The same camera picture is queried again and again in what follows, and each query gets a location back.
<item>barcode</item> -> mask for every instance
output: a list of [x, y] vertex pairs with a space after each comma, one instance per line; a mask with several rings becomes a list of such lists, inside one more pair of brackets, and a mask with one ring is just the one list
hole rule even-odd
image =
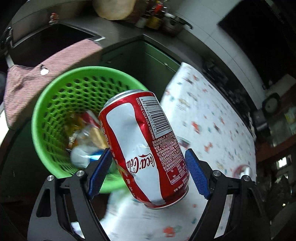
[[153, 96], [139, 98], [150, 121], [155, 139], [172, 131], [159, 102]]

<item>blue gripper pad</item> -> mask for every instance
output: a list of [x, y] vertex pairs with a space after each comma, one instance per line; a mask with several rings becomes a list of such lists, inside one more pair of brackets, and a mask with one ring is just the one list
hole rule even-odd
[[89, 190], [87, 195], [90, 199], [93, 199], [95, 195], [99, 194], [107, 172], [111, 166], [112, 157], [112, 153], [108, 149], [104, 154], [101, 155], [100, 159], [97, 161], [99, 162], [99, 164], [97, 165], [92, 176], [89, 179]]
[[185, 162], [199, 194], [203, 195], [205, 199], [208, 199], [211, 195], [208, 187], [208, 179], [189, 150], [185, 152]]

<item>soda can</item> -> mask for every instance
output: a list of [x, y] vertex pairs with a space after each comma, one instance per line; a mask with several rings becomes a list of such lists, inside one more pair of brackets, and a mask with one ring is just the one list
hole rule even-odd
[[132, 195], [161, 209], [188, 192], [189, 172], [176, 136], [150, 91], [128, 90], [106, 102], [99, 121]]

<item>pot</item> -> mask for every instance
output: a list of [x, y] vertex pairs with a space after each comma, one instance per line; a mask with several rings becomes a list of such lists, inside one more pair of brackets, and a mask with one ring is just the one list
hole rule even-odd
[[166, 13], [163, 19], [162, 30], [171, 36], [176, 36], [182, 31], [184, 25], [188, 25], [190, 29], [193, 29], [192, 25], [184, 19], [170, 13]]

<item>white patterned tablecloth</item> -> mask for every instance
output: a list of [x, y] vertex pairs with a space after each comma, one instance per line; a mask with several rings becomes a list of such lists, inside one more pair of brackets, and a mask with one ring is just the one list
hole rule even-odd
[[[249, 167], [249, 175], [255, 180], [255, 148], [250, 132], [229, 103], [196, 69], [182, 63], [166, 88], [161, 106], [183, 154], [192, 148], [200, 160], [229, 177], [237, 177], [244, 167]], [[162, 210], [146, 208], [128, 189], [118, 190], [110, 195], [101, 224], [112, 241], [186, 241], [206, 203], [192, 178], [185, 198]], [[230, 205], [231, 196], [228, 196], [216, 237], [224, 233]]]

